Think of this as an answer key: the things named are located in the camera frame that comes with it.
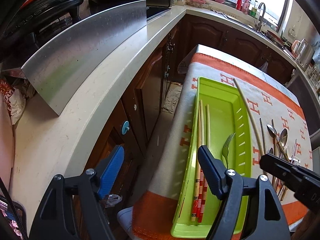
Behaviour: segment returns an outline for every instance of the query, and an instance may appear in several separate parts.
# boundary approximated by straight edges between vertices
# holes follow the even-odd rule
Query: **black cable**
[[[28,240],[28,235],[27,235],[25,229],[22,226],[20,217],[17,214],[17,211],[16,211],[16,209],[15,209],[15,207],[13,205],[13,202],[12,202],[12,199],[11,199],[11,197],[9,195],[9,192],[7,191],[7,188],[5,187],[1,177],[0,177],[0,189],[2,190],[2,193],[3,193],[4,197],[7,199],[8,203],[9,203],[11,209],[12,209],[12,213],[14,215],[14,218],[16,219],[16,222],[18,224],[18,227],[19,227],[19,230],[20,230],[20,232],[22,234],[23,239],[24,240]]]

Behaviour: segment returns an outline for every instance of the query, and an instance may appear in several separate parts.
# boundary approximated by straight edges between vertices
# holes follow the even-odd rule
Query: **kitchen counter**
[[[144,28],[106,57],[83,82],[59,117],[38,94],[28,101],[15,129],[15,160],[10,185],[12,199],[26,209],[28,231],[52,177],[58,173],[65,177],[81,174],[125,89],[185,14],[241,30],[268,45],[300,71],[289,55],[249,28],[207,9],[173,6],[170,11],[148,21]]]

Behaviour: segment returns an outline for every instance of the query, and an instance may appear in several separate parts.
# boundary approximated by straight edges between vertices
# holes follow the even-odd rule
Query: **faucet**
[[[262,13],[261,21],[258,20],[258,24],[257,24],[256,21],[254,20],[254,23],[255,23],[254,27],[257,29],[258,32],[261,30],[263,17],[266,12],[266,5],[264,4],[264,2],[260,3],[258,9],[261,9],[262,5],[263,5],[263,13]]]

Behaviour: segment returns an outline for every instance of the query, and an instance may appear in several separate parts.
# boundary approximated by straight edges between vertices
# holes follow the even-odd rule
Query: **tablecloth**
[[[256,123],[259,124],[259,118],[262,118],[263,126],[266,127],[266,124],[271,124],[271,119],[274,119],[278,132],[287,128],[288,152],[291,152],[297,139],[296,156],[301,160],[300,165],[312,169],[308,128],[296,97],[271,77],[249,64],[223,52],[204,48],[205,50],[198,49],[192,57],[159,166],[148,190],[133,207],[132,231],[134,235],[145,240],[175,239],[171,236],[170,230],[188,158],[199,76],[230,86],[234,86],[233,78],[237,78]],[[251,135],[252,177],[256,178],[262,174],[262,170],[259,166],[260,154],[252,127]],[[273,147],[273,142],[267,129],[265,135],[269,149]],[[282,205],[288,224],[299,220],[307,212],[307,208],[296,201],[293,192],[289,190]]]

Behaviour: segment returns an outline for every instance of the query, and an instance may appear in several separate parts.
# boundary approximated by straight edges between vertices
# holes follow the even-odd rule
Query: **red bottle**
[[[242,6],[242,0],[237,1],[236,9],[241,11],[241,6]]]

